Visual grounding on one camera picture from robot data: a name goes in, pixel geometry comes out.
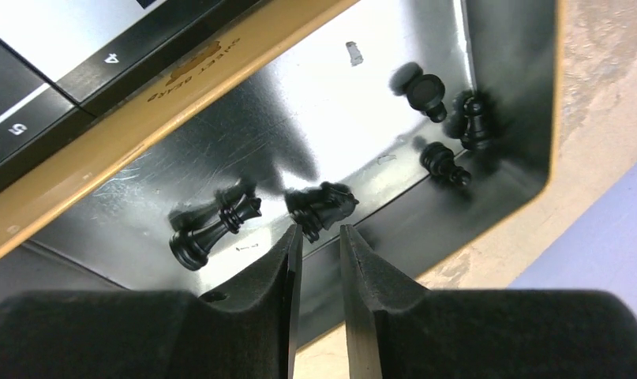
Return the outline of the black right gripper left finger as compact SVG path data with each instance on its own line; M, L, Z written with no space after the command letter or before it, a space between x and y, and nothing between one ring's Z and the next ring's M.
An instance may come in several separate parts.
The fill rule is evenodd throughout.
M302 229L218 287L32 291L0 304L0 378L289 378Z

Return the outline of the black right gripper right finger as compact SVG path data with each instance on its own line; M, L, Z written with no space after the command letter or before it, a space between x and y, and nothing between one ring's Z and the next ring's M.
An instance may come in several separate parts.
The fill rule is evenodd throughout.
M430 290L352 226L339 241L352 378L637 378L637 319L615 295Z

